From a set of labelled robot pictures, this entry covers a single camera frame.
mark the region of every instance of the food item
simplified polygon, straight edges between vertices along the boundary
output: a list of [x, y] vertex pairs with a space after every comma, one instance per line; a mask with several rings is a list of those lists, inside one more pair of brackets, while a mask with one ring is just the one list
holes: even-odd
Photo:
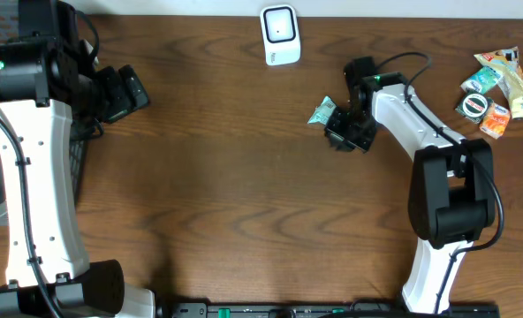
[[505, 127], [509, 124], [509, 118], [511, 118], [509, 110], [493, 102], [481, 122], [480, 129], [482, 132], [497, 139], [503, 136]]
[[336, 104], [330, 99], [330, 97], [325, 96], [324, 100], [321, 103], [321, 106], [317, 107], [313, 116], [308, 119], [307, 124], [316, 124], [321, 123], [326, 125], [329, 122], [330, 115], [336, 108]]
[[476, 74], [466, 79], [460, 87], [466, 92], [474, 91], [485, 94], [497, 85], [502, 77], [502, 73], [496, 72], [491, 67], [483, 66]]
[[499, 87], [509, 101], [513, 118], [523, 118], [523, 71], [519, 66], [519, 49], [500, 49], [497, 51], [476, 54], [475, 58], [484, 66], [503, 74]]
[[488, 111], [488, 107], [492, 102], [479, 93], [470, 92], [456, 107], [456, 111], [467, 119], [476, 124], [481, 122], [483, 115]]

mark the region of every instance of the wood grain surface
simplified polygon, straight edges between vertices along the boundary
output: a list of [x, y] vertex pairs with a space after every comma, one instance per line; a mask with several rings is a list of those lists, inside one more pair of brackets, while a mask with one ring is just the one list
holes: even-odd
[[[449, 127], [491, 143], [506, 208], [503, 238], [466, 256], [451, 300], [495, 301], [503, 317], [523, 317], [523, 121], [495, 141], [454, 110], [459, 84], [480, 68], [473, 54], [519, 45], [523, 67], [522, 20], [303, 18], [302, 57], [279, 67], [264, 63], [257, 18], [93, 20], [101, 64], [132, 64], [153, 104], [89, 146], [77, 215], [92, 261], [117, 259], [128, 282], [168, 297], [395, 298], [416, 247], [412, 163], [384, 130], [367, 154], [339, 153], [307, 120], [325, 95], [347, 105], [352, 58], [417, 50], [434, 58], [414, 84], [420, 98]], [[386, 71], [409, 76], [422, 63]]]

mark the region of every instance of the round label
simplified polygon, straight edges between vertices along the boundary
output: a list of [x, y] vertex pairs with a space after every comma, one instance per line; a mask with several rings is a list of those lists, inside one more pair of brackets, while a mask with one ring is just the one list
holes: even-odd
[[481, 117], [487, 109], [488, 100], [480, 94], [471, 94], [462, 102], [462, 110], [469, 117]]

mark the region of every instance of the orange snack package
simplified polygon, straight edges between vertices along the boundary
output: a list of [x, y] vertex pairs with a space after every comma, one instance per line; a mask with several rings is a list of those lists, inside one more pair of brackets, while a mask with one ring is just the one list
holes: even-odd
[[508, 109], [493, 102], [481, 122], [480, 129], [482, 132], [497, 139], [503, 136], [510, 118], [511, 112]]

